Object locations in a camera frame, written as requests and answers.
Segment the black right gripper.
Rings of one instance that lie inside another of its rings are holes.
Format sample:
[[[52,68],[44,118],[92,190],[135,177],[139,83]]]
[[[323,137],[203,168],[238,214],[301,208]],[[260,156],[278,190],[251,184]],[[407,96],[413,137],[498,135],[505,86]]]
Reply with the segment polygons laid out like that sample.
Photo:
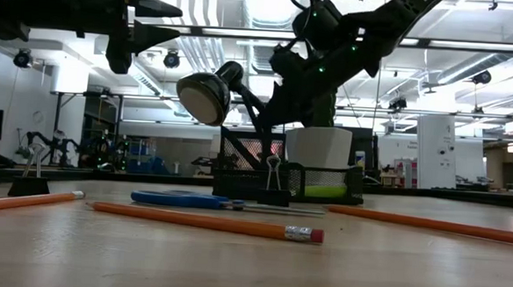
[[[307,127],[334,125],[336,89],[343,84],[345,46],[310,54],[307,58],[289,47],[274,47],[270,64],[282,78],[273,83],[271,98],[259,113],[262,128],[300,122]]]

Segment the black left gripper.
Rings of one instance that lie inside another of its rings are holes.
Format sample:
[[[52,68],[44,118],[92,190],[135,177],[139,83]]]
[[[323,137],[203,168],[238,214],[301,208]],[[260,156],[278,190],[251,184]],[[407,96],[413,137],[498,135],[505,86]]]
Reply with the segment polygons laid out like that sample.
[[[160,0],[0,0],[0,39],[29,40],[32,28],[108,34],[105,57],[115,74],[128,73],[133,56],[171,39],[179,31],[135,22],[128,27],[127,7],[143,18],[181,18],[176,6]]]

